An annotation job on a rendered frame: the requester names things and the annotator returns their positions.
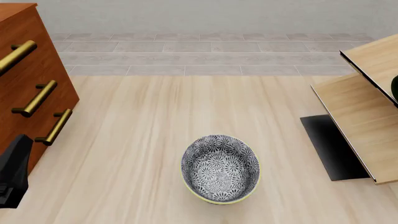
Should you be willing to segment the pale wooden wine rack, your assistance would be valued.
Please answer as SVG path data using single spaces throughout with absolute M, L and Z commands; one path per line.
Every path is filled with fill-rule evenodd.
M 308 77 L 324 115 L 301 122 L 331 180 L 398 182 L 398 34 L 340 52 L 354 69 L 339 77 Z

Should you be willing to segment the red-brown wooden cabinet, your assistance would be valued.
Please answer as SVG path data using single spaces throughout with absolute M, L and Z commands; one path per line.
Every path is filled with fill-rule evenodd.
M 20 134 L 33 141 L 45 137 L 58 118 L 54 113 L 73 109 L 79 101 L 77 92 L 58 56 L 35 3 L 0 3 L 0 59 L 12 52 L 11 45 L 33 40 L 37 48 L 0 77 L 0 154 Z M 26 118 L 11 113 L 24 108 L 40 91 L 36 84 L 55 80 L 58 85 L 37 111 Z M 48 146 L 34 142 L 29 156 L 32 171 Z

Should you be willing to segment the black and white patterned bowl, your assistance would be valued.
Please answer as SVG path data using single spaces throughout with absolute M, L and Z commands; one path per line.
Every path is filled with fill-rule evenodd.
M 180 170 L 188 190 L 214 205 L 243 201 L 261 179 L 255 152 L 242 140 L 224 134 L 203 136 L 191 143 Z

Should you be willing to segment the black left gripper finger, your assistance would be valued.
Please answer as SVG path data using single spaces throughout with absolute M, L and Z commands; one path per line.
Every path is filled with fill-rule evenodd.
M 22 186 L 27 183 L 32 144 L 31 138 L 20 134 L 0 155 L 0 185 Z

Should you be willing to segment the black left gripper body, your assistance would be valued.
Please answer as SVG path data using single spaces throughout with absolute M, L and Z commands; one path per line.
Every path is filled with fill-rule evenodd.
M 20 187 L 10 187 L 0 184 L 0 208 L 17 208 L 27 189 L 27 184 Z

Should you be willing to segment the dark green wine bottle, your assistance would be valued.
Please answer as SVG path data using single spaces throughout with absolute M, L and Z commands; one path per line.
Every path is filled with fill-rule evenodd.
M 398 76 L 391 81 L 391 93 L 396 102 L 398 102 Z

